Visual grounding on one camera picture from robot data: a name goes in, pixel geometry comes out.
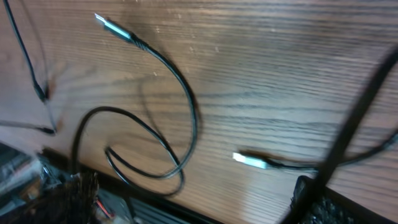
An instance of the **silver connector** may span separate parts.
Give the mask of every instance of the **silver connector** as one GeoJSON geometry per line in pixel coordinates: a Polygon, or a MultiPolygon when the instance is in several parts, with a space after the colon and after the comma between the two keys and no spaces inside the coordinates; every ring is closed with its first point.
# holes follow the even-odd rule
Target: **silver connector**
{"type": "Polygon", "coordinates": [[[118,36],[119,38],[122,38],[124,40],[130,40],[131,35],[130,33],[123,29],[121,26],[117,25],[117,23],[112,22],[108,19],[103,18],[102,16],[98,15],[97,13],[94,13],[95,19],[102,25],[104,28],[114,35],[118,36]]]}
{"type": "Polygon", "coordinates": [[[267,163],[264,162],[263,160],[257,159],[257,158],[254,158],[254,157],[244,156],[244,155],[242,155],[240,153],[237,153],[237,152],[234,152],[232,154],[232,158],[234,160],[238,161],[238,162],[242,162],[242,163],[244,163],[246,165],[249,165],[249,166],[258,167],[258,168],[261,168],[261,169],[266,169],[267,168],[267,163]]]}

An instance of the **cable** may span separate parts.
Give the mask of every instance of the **cable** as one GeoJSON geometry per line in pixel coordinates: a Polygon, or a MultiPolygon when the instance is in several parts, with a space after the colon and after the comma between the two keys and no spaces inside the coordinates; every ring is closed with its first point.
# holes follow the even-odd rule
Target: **cable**
{"type": "MultiPolygon", "coordinates": [[[[391,146],[393,146],[396,142],[398,142],[398,128],[395,129],[392,132],[392,134],[386,140],[384,140],[380,145],[373,147],[364,153],[344,158],[338,164],[338,166],[346,166],[357,162],[361,162],[365,159],[369,159],[370,157],[379,154],[380,152],[384,152],[390,149],[391,146]]],[[[275,168],[275,169],[288,169],[288,170],[298,170],[298,171],[318,171],[319,167],[321,166],[321,163],[319,162],[306,163],[306,162],[289,161],[289,160],[286,160],[286,162],[282,162],[282,159],[274,159],[268,155],[265,155],[257,151],[240,151],[239,154],[240,156],[244,156],[246,160],[254,159],[265,162],[266,166],[263,166],[264,169],[275,168]]],[[[240,161],[240,162],[253,166],[252,164],[245,161],[240,161]]]]}
{"type": "Polygon", "coordinates": [[[342,160],[345,150],[352,140],[356,129],[397,61],[398,46],[386,57],[385,61],[379,66],[376,73],[370,79],[366,89],[363,91],[363,94],[352,109],[340,133],[337,135],[329,155],[319,168],[319,173],[315,180],[307,187],[304,195],[298,199],[297,204],[283,219],[282,224],[298,223],[310,209],[313,202],[321,196],[331,175],[342,160]]]}
{"type": "MultiPolygon", "coordinates": [[[[29,68],[29,71],[30,71],[30,76],[31,76],[32,82],[33,82],[33,88],[34,88],[34,90],[36,92],[36,95],[39,97],[39,99],[46,105],[46,110],[49,113],[49,119],[50,119],[50,122],[51,122],[51,125],[52,125],[52,128],[38,126],[36,128],[34,128],[34,127],[32,128],[31,127],[30,129],[36,129],[36,130],[42,131],[43,133],[46,133],[46,134],[55,134],[57,132],[57,126],[55,124],[54,118],[53,118],[51,110],[50,110],[49,98],[48,98],[48,95],[46,94],[46,92],[48,92],[48,91],[43,91],[43,89],[37,83],[37,79],[36,79],[35,71],[33,69],[32,62],[30,61],[30,57],[29,57],[29,54],[27,53],[27,50],[25,48],[25,44],[22,41],[22,38],[21,38],[21,35],[19,33],[19,30],[18,30],[17,24],[15,22],[14,16],[12,15],[12,11],[11,11],[10,5],[8,3],[8,0],[3,0],[3,3],[4,3],[4,7],[6,9],[8,18],[10,20],[11,27],[12,27],[12,29],[13,29],[16,37],[17,37],[18,44],[21,47],[22,54],[24,55],[25,61],[26,61],[27,65],[28,65],[28,68],[29,68]]],[[[26,125],[24,125],[22,123],[19,123],[19,124],[20,125],[14,125],[12,127],[15,127],[15,128],[27,128],[26,126],[30,126],[30,124],[26,124],[26,125]]]]}
{"type": "Polygon", "coordinates": [[[140,124],[153,137],[155,137],[160,142],[160,144],[166,149],[166,151],[168,152],[169,156],[171,157],[173,163],[175,164],[175,167],[173,169],[167,171],[164,174],[160,174],[160,175],[158,175],[158,174],[150,174],[148,172],[145,172],[143,170],[138,169],[137,167],[134,167],[134,166],[130,165],[127,161],[125,161],[122,157],[120,157],[110,146],[108,146],[105,149],[105,156],[106,156],[110,166],[113,168],[115,173],[117,173],[117,175],[120,176],[120,178],[123,181],[125,181],[125,183],[127,183],[128,185],[130,185],[132,188],[134,188],[136,190],[140,190],[141,192],[144,192],[145,194],[149,194],[149,195],[152,195],[152,196],[158,196],[158,197],[169,197],[169,196],[175,195],[177,192],[179,192],[182,189],[182,187],[184,185],[185,178],[184,178],[184,174],[183,174],[182,169],[185,167],[185,165],[187,164],[189,158],[191,157],[191,155],[193,153],[193,150],[195,148],[195,145],[196,145],[196,141],[197,141],[197,112],[196,112],[196,108],[195,108],[195,105],[196,105],[195,104],[195,97],[193,95],[192,89],[190,88],[188,82],[184,79],[184,77],[182,76],[182,74],[180,73],[178,68],[172,62],[167,60],[163,55],[158,53],[158,51],[154,50],[152,47],[150,47],[143,40],[139,39],[133,33],[128,32],[126,29],[123,29],[121,26],[117,25],[115,22],[112,22],[112,21],[107,20],[107,19],[103,19],[102,17],[100,17],[97,14],[95,14],[95,16],[100,22],[102,22],[102,25],[104,25],[104,28],[106,30],[111,31],[117,37],[120,37],[120,38],[124,39],[125,41],[136,45],[140,49],[145,50],[146,52],[149,52],[154,57],[159,59],[174,74],[176,79],[180,82],[180,84],[181,84],[181,86],[182,86],[182,88],[183,88],[183,90],[184,90],[184,92],[185,92],[185,94],[187,96],[187,99],[188,99],[188,105],[190,107],[190,115],[191,115],[191,119],[192,119],[192,139],[191,139],[191,142],[189,144],[187,153],[185,154],[185,156],[183,157],[183,159],[180,162],[178,157],[173,152],[172,148],[167,143],[167,141],[159,133],[154,131],[151,127],[149,127],[146,123],[144,123],[141,119],[139,119],[134,114],[132,114],[132,113],[130,113],[128,111],[122,110],[120,108],[114,108],[114,107],[110,107],[110,106],[102,106],[102,107],[94,108],[94,109],[90,110],[83,117],[83,119],[80,121],[80,125],[79,125],[79,127],[78,127],[78,129],[76,131],[75,138],[74,138],[73,144],[72,144],[71,171],[72,171],[73,174],[78,171],[78,149],[79,149],[79,145],[80,145],[81,134],[83,133],[83,131],[85,129],[85,126],[88,123],[88,121],[90,120],[90,118],[92,116],[94,116],[95,114],[97,114],[99,112],[103,112],[103,111],[117,113],[117,114],[122,114],[124,116],[127,116],[127,117],[131,118],[136,123],[140,124]],[[144,189],[144,188],[138,186],[137,184],[135,184],[133,181],[129,180],[119,170],[119,168],[113,162],[112,156],[117,161],[122,163],[124,166],[129,168],[130,170],[132,170],[132,171],[134,171],[134,172],[136,172],[136,173],[138,173],[138,174],[140,174],[140,175],[142,175],[144,177],[148,177],[148,178],[152,178],[152,179],[167,179],[167,178],[173,177],[175,174],[178,173],[178,175],[180,177],[180,183],[179,183],[178,187],[175,190],[173,190],[171,192],[168,192],[168,193],[154,192],[154,191],[151,191],[151,190],[144,189]]]}

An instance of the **metal connector tip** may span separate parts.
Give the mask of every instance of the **metal connector tip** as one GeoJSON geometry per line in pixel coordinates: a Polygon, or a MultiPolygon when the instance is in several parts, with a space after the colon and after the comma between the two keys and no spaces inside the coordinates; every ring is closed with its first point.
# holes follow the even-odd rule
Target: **metal connector tip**
{"type": "Polygon", "coordinates": [[[98,21],[101,25],[105,25],[106,19],[104,19],[102,16],[98,15],[97,13],[94,13],[94,15],[95,15],[95,19],[97,19],[97,21],[98,21]]]}
{"type": "Polygon", "coordinates": [[[258,167],[261,169],[266,169],[267,168],[267,163],[262,161],[261,159],[257,159],[257,158],[253,158],[253,157],[248,157],[248,156],[244,156],[240,153],[234,152],[232,154],[232,158],[238,162],[242,162],[246,165],[249,166],[254,166],[254,167],[258,167]]]}

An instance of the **wooden surface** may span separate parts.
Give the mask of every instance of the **wooden surface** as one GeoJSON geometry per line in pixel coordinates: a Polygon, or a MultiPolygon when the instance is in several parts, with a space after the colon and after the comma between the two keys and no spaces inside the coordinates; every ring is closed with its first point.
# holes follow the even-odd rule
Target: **wooden surface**
{"type": "MultiPolygon", "coordinates": [[[[290,204],[297,172],[260,170],[232,160],[239,149],[299,159],[324,157],[359,90],[398,40],[397,1],[10,0],[40,83],[51,79],[60,124],[51,138],[0,128],[0,140],[33,153],[70,153],[80,118],[95,106],[129,110],[165,135],[179,156],[190,140],[187,101],[172,74],[149,54],[102,30],[109,16],[181,69],[200,105],[200,139],[182,193],[171,199],[225,223],[275,223],[290,204]]],[[[0,118],[49,124],[21,50],[0,7],[0,118]]],[[[362,124],[350,152],[375,145],[396,126],[395,72],[362,124]]],[[[80,160],[114,175],[111,144],[136,166],[172,164],[157,142],[127,118],[94,117],[80,160]]],[[[339,169],[330,187],[398,222],[398,152],[339,169]]],[[[171,189],[127,172],[156,190],[171,189]]]]}

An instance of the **brown wooden desk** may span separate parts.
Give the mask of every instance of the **brown wooden desk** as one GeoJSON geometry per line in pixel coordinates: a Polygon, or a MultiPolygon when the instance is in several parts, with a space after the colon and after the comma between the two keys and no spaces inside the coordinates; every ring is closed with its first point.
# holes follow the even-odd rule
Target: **brown wooden desk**
{"type": "MultiPolygon", "coordinates": [[[[0,140],[29,153],[50,146],[69,154],[83,114],[106,105],[156,126],[184,154],[190,118],[181,87],[160,62],[94,20],[94,12],[109,16],[166,54],[191,84],[200,140],[186,186],[171,200],[226,223],[277,222],[302,174],[244,166],[232,153],[255,148],[323,158],[358,91],[398,41],[396,1],[22,1],[10,4],[40,82],[48,74],[53,83],[60,132],[51,138],[0,128],[0,140]]],[[[0,118],[49,124],[0,8],[0,118]]],[[[350,152],[375,145],[396,126],[397,85],[394,72],[350,152]]],[[[80,160],[114,175],[103,153],[107,144],[148,171],[172,166],[148,133],[109,113],[92,119],[80,160]]],[[[398,222],[397,171],[398,151],[391,151],[340,169],[331,187],[398,222]]],[[[157,190],[177,181],[128,174],[157,190]]]]}

